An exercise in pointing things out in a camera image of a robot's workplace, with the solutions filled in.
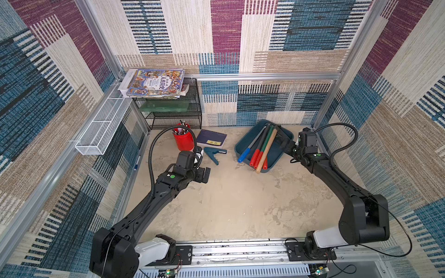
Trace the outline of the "teal plastic storage box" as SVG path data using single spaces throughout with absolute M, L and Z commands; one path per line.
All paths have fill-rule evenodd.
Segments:
M 260 160 L 260 156 L 263 154 L 263 148 L 265 148 L 267 141 L 268 130 L 267 126 L 275 125 L 268 120 L 261 120 L 256 123 L 235 145 L 234 151 L 237 157 L 238 163 L 245 163 L 251 166 L 250 160 L 253 156 L 256 156 L 257 160 Z M 264 166 L 261 169 L 261 173 L 269 172 L 280 157 L 283 155 L 283 150 L 280 148 L 281 138 L 280 133 L 277 134 L 272 146 L 267 154 L 267 159 L 264 162 Z

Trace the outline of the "dark hoe with red grip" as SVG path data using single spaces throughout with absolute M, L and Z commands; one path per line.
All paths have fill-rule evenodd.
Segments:
M 256 167 L 257 167 L 257 160 L 258 160 L 258 156 L 259 156 L 259 154 L 260 154 L 260 150 L 261 150 L 261 148 L 262 148 L 262 146 L 263 146 L 263 144 L 264 144 L 264 140 L 265 140 L 265 138 L 266 138 L 266 136 L 267 136 L 267 134 L 268 134 L 268 132 L 269 132 L 269 130 L 270 130 L 270 127 L 272 126 L 270 123 L 268 123 L 268 124 L 266 124 L 266 125 L 267 125 L 267 127 L 266 127 L 266 129 L 263 131 L 263 133 L 261 134 L 261 136 L 260 136 L 260 138 L 259 138 L 259 140 L 258 140 L 257 147 L 256 147 L 256 149 L 255 149 L 255 151 L 254 151 L 254 154 L 253 154 L 253 156 L 252 156 L 252 158 L 251 158 L 251 160 L 250 160 L 250 163 L 249 163 L 249 165 L 250 165 L 251 167 L 253 167 L 253 168 L 256 168 Z

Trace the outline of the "chrome hoe with blue grip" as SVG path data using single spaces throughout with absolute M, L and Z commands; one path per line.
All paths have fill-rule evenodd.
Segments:
M 249 154 L 253 144 L 256 142 L 256 140 L 261 136 L 261 134 L 263 133 L 263 131 L 266 129 L 267 125 L 263 126 L 262 129 L 257 133 L 257 135 L 255 136 L 254 139 L 252 139 L 251 143 L 248 145 L 248 147 L 243 151 L 243 153 L 241 154 L 241 156 L 238 158 L 238 163 L 242 163 L 244 161 L 244 159 L 247 157 L 247 155 Z

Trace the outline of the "wooden handled hoe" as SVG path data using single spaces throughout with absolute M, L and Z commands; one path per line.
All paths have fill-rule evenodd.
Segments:
M 292 139 L 294 139 L 292 132 L 280 125 L 271 125 L 255 160 L 256 172 L 269 172 L 284 154 L 285 145 Z

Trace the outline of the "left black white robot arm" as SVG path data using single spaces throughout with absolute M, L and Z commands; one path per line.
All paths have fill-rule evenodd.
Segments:
M 89 269 L 101 278 L 132 278 L 153 262 L 169 262 L 176 242 L 158 235 L 146 243 L 140 238 L 150 223 L 191 182 L 207 183 L 211 169 L 195 165 L 195 153 L 181 151 L 176 163 L 156 179 L 151 192 L 112 228 L 99 229 L 93 237 Z

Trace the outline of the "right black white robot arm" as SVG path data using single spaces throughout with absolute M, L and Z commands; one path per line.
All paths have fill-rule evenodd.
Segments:
M 280 149 L 321 179 L 343 205 L 337 226 L 307 233 L 303 249 L 308 258 L 319 259 L 338 246 L 389 239 L 389 211 L 385 197 L 362 188 L 344 174 L 329 155 L 319 153 L 317 136 L 311 129 L 304 128 L 296 141 L 281 130 L 277 135 Z

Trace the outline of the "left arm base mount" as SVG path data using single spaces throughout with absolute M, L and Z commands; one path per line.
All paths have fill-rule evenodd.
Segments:
M 166 256 L 160 260 L 152 262 L 146 266 L 168 266 L 168 265 L 191 265 L 193 255 L 192 245 L 176 245 L 170 247 Z

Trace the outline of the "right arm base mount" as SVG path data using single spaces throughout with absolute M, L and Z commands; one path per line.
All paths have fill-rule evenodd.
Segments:
M 288 238 L 284 242 L 289 261 L 331 261 L 337 259 L 333 249 L 319 248 L 312 242 Z

